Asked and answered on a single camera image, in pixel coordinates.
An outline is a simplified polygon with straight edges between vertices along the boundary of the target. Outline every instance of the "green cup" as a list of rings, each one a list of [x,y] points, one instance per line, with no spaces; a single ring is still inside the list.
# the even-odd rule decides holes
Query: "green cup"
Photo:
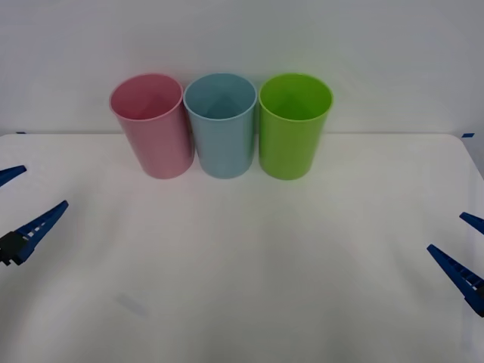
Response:
[[[274,178],[300,178],[311,169],[331,90],[313,76],[284,73],[262,85],[259,102],[261,167]]]

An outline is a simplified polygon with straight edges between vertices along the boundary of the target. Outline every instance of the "white table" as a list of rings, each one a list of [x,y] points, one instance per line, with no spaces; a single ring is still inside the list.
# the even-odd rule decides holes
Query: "white table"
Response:
[[[67,199],[0,267],[2,363],[478,361],[484,320],[426,251],[484,276],[484,182],[449,135],[325,135],[312,171],[146,176],[123,135],[7,135],[1,234]]]

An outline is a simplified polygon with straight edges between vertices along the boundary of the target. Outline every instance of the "white backdrop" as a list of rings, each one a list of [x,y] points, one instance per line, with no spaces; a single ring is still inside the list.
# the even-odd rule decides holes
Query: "white backdrop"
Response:
[[[110,91],[147,71],[313,73],[336,98],[327,131],[477,132],[483,15],[482,0],[2,0],[0,132],[119,131]]]

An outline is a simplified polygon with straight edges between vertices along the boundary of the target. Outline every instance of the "cup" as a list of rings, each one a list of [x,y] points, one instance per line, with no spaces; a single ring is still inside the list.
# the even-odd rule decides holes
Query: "cup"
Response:
[[[141,167],[154,178],[181,175],[194,160],[182,98],[182,85],[159,73],[130,78],[110,97],[110,108]]]
[[[259,162],[274,178],[291,180],[310,169],[327,112],[331,90],[319,79],[284,73],[262,85]]]
[[[254,153],[254,85],[231,73],[209,74],[193,81],[183,100],[203,171],[215,178],[244,174]]]

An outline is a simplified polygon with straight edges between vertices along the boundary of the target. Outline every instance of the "blue cup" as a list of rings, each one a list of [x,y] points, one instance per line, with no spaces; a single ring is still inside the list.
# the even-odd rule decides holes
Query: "blue cup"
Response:
[[[203,171],[215,178],[244,174],[254,155],[254,85],[231,73],[209,74],[185,89],[183,101]]]

